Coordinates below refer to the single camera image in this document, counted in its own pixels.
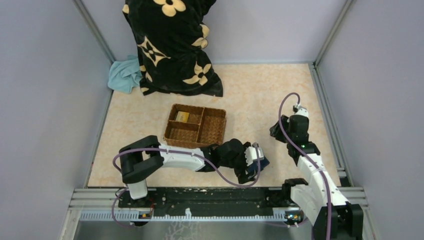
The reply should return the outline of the navy blue card holder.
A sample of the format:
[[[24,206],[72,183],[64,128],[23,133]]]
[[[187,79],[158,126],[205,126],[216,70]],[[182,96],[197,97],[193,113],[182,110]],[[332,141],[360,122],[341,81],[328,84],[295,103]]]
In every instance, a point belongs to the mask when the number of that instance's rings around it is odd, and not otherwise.
[[[260,160],[252,160],[247,163],[245,173],[248,176],[255,176],[270,164],[269,160],[264,156]]]

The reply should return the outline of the brown woven divided basket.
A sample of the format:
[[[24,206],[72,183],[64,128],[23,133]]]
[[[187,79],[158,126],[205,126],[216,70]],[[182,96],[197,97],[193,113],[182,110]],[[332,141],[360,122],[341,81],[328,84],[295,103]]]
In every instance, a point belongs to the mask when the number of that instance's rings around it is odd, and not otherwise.
[[[175,121],[178,111],[190,113],[187,123]],[[221,145],[226,123],[224,109],[175,103],[168,116],[163,140],[167,145],[189,149]]]

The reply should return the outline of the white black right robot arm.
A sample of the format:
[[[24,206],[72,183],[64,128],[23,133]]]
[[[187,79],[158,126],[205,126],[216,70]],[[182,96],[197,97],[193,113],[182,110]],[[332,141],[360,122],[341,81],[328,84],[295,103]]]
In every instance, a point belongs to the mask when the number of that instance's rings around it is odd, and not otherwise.
[[[309,118],[282,115],[270,136],[286,144],[288,155],[303,174],[285,180],[283,190],[312,224],[315,240],[360,240],[364,211],[351,203],[332,181],[317,145],[309,139]]]

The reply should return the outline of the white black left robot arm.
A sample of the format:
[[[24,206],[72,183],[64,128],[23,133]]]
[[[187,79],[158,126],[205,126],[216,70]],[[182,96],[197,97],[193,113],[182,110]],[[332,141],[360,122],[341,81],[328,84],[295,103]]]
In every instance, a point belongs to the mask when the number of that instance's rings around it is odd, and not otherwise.
[[[139,200],[148,196],[147,178],[161,168],[219,173],[219,168],[225,167],[237,177],[238,182],[232,185],[243,187],[256,180],[263,159],[257,143],[242,143],[236,138],[223,144],[184,148],[162,144],[157,136],[149,135],[121,148],[112,164],[121,173],[131,199]]]

